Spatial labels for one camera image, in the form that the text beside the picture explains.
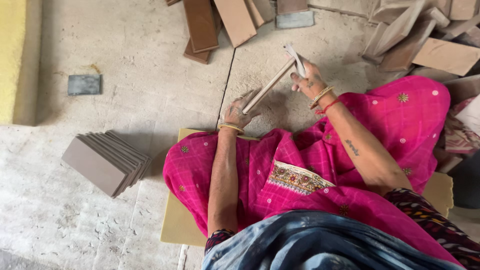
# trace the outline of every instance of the gold bangle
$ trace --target gold bangle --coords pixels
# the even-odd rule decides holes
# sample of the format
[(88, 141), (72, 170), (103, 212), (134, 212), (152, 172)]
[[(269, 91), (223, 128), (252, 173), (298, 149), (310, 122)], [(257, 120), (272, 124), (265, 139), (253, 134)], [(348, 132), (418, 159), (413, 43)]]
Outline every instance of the gold bangle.
[(229, 128), (233, 128), (235, 130), (238, 130), (239, 135), (245, 134), (245, 131), (241, 127), (236, 126), (236, 125), (232, 125), (232, 124), (229, 124), (229, 123), (223, 123), (223, 124), (218, 125), (218, 129), (221, 129), (224, 126), (229, 127)]
[(332, 91), (335, 88), (335, 86), (327, 86), (325, 89), (323, 89), (308, 105), (308, 108), (311, 110), (315, 107), (317, 107), (317, 101), (321, 99), (326, 93)]

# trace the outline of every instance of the concrete floor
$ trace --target concrete floor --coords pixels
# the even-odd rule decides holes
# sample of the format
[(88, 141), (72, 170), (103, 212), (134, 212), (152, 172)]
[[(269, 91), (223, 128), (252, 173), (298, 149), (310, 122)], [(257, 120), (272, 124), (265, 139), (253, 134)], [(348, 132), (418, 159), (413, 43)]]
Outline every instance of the concrete floor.
[[(223, 30), (220, 49), (202, 65), (183, 57), (182, 3), (44, 1), (38, 126), (0, 127), (0, 270), (198, 269), (203, 248), (159, 241), (168, 194), (162, 160), (179, 128), (215, 129), (231, 100), (261, 88), (284, 64), (285, 43), (320, 65), (338, 93), (387, 82), (389, 74), (361, 60), (373, 0), (358, 2), (310, 0), (314, 26), (268, 23), (236, 50)], [(102, 95), (67, 96), (68, 75), (97, 71)], [(247, 135), (317, 120), (307, 98), (289, 88), (283, 78)], [(116, 199), (60, 159), (76, 134), (108, 129), (158, 157), (149, 176)]]

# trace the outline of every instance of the bangle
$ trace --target bangle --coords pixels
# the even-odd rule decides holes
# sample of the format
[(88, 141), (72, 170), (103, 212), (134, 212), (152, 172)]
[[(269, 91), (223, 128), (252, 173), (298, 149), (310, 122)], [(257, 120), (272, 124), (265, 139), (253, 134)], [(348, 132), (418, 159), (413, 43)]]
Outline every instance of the bangle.
[(332, 91), (333, 89), (335, 88), (335, 86), (327, 86), (325, 89), (323, 89), (311, 102), (310, 104), (308, 105), (308, 108), (310, 108), (311, 110), (315, 107), (317, 107), (317, 101), (319, 99), (321, 99), (326, 93), (328, 93), (329, 91)]
[(339, 102), (340, 102), (339, 99), (335, 99), (334, 101), (332, 101), (332, 103), (328, 104), (327, 107), (325, 107), (325, 109), (316, 110), (315, 114), (325, 114), (327, 112), (328, 108), (332, 107), (335, 103), (339, 103)]
[(239, 135), (245, 134), (245, 131), (243, 130), (243, 128), (241, 128), (239, 126), (236, 126), (236, 125), (229, 124), (229, 123), (223, 123), (223, 124), (218, 125), (218, 129), (221, 129), (224, 126), (229, 127), (229, 128), (233, 128), (235, 130), (238, 130)]

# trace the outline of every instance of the embroidered border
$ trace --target embroidered border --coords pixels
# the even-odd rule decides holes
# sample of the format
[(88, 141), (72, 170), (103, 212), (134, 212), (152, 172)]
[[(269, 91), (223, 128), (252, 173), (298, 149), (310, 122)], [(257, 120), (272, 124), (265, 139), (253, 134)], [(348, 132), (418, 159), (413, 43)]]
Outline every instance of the embroidered border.
[(321, 188), (335, 186), (314, 172), (277, 160), (274, 162), (273, 170), (268, 176), (268, 181), (305, 195), (311, 194)]

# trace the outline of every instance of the sleeve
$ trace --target sleeve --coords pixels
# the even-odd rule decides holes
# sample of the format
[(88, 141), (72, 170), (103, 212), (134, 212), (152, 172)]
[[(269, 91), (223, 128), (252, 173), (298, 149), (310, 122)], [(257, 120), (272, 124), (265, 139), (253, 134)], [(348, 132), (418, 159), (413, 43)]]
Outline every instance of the sleeve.
[(234, 236), (235, 233), (232, 230), (222, 229), (218, 231), (214, 231), (212, 235), (207, 239), (207, 244), (205, 245), (205, 255), (207, 255), (210, 250), (228, 239)]
[(467, 269), (480, 269), (480, 245), (441, 215), (421, 195), (397, 188), (385, 199), (412, 218)]

